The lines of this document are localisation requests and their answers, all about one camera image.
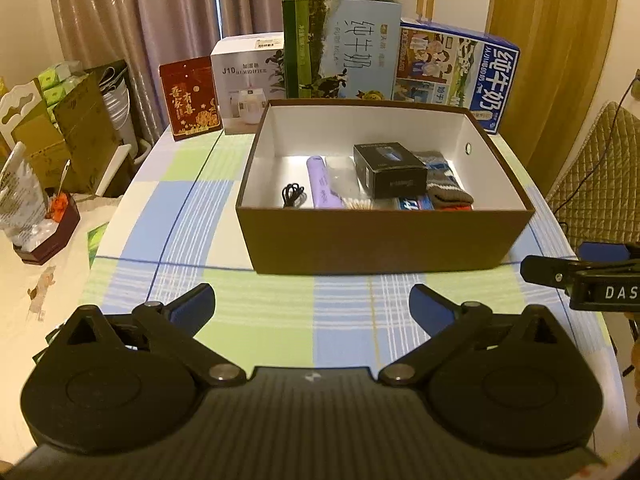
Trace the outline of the red and white small box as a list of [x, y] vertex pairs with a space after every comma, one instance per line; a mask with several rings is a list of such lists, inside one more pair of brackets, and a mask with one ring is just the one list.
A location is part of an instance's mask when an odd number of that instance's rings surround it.
[[439, 206], [438, 210], [442, 211], [470, 211], [473, 210], [471, 204], [452, 204], [452, 205], [444, 205]]

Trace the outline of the grey striped socks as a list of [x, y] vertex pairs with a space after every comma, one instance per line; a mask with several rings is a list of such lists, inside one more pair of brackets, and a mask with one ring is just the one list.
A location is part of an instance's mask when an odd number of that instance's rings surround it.
[[471, 204], [474, 198], [460, 186], [446, 158], [438, 151], [417, 152], [426, 168], [426, 196], [435, 209], [452, 204]]

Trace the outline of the black small box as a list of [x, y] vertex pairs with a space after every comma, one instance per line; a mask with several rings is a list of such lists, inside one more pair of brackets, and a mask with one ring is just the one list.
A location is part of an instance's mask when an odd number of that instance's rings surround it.
[[374, 200], [415, 198], [426, 192], [427, 169], [398, 142], [354, 145], [356, 175]]

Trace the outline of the purple tube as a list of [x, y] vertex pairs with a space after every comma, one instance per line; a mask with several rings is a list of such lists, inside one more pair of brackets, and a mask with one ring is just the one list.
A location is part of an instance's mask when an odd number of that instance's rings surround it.
[[326, 163], [321, 156], [311, 156], [306, 161], [314, 209], [343, 209], [340, 196], [331, 190]]

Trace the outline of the bag of cotton swabs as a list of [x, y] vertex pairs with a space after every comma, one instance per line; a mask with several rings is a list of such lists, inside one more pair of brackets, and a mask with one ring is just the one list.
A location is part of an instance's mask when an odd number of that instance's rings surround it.
[[363, 191], [357, 177], [355, 163], [350, 157], [327, 157], [326, 168], [328, 168], [330, 189], [346, 209], [373, 208], [373, 202]]

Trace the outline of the blue dental floss box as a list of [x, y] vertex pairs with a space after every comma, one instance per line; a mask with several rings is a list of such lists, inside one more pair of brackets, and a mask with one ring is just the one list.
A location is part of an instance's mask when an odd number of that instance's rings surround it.
[[427, 196], [415, 198], [395, 198], [395, 207], [398, 210], [434, 210], [432, 201]]

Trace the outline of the quilted chair cushion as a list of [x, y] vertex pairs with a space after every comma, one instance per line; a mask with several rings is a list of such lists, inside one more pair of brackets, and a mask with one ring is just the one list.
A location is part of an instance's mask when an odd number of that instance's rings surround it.
[[639, 240], [639, 118], [609, 102], [576, 158], [547, 196], [559, 222], [549, 255], [571, 257], [583, 242]]

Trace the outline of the checked tablecloth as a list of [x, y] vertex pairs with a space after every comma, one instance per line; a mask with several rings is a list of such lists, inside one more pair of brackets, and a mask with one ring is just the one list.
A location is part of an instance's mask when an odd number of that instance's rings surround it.
[[426, 338], [408, 307], [410, 289], [418, 283], [497, 312], [543, 304], [572, 337], [602, 388], [604, 409], [593, 449], [607, 460], [632, 455], [623, 383], [604, 319], [570, 310], [562, 292], [521, 279], [524, 257], [567, 257], [572, 251], [506, 142], [499, 141], [498, 149], [535, 213], [500, 266], [370, 276], [250, 270], [235, 214], [250, 144], [250, 136], [209, 133], [178, 142], [163, 134], [108, 225], [81, 301], [106, 313], [125, 313], [143, 301], [168, 302], [197, 284], [211, 284], [216, 311], [200, 331], [200, 341], [246, 370], [263, 365], [380, 370]]

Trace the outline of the brown cardboard storage box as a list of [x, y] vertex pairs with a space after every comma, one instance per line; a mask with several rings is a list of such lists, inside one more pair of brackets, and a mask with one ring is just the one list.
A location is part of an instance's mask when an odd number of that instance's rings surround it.
[[[285, 185], [310, 185], [314, 155], [398, 142], [439, 151], [469, 211], [286, 208]], [[494, 268], [533, 217], [523, 185], [469, 110], [397, 101], [268, 103], [235, 205], [253, 268], [267, 274], [394, 274]]]

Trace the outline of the red gift box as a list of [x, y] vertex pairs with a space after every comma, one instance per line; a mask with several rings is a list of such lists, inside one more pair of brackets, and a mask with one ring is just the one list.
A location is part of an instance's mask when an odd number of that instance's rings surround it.
[[222, 129], [208, 56], [163, 64], [158, 71], [172, 137], [176, 141]]

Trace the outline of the blue milk carton box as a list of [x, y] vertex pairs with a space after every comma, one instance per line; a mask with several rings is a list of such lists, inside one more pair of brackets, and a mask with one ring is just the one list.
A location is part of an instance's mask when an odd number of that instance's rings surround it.
[[431, 21], [400, 21], [394, 99], [463, 107], [498, 131], [521, 51], [488, 34]]

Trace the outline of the wooden door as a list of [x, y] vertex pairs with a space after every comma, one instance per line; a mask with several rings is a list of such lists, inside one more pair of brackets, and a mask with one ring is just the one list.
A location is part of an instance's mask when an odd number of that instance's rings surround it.
[[601, 76], [617, 0], [490, 0], [488, 32], [521, 51], [499, 132], [548, 193]]

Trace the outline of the white humidifier box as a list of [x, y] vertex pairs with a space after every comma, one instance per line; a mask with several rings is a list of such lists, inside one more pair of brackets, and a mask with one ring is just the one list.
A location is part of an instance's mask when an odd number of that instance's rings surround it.
[[286, 98], [284, 33], [222, 38], [210, 59], [224, 131], [255, 133], [268, 102]]

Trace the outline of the green milk carton box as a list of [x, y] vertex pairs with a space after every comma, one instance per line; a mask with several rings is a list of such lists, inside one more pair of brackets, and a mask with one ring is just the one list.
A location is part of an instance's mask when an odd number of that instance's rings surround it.
[[400, 19], [395, 0], [282, 0], [286, 96], [391, 99]]

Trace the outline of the beige curtain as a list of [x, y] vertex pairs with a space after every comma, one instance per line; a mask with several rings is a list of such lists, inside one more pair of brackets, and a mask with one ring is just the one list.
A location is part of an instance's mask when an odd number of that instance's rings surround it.
[[51, 0], [63, 54], [87, 67], [123, 60], [134, 125], [155, 142], [168, 125], [161, 65], [212, 52], [225, 36], [276, 32], [281, 0]]

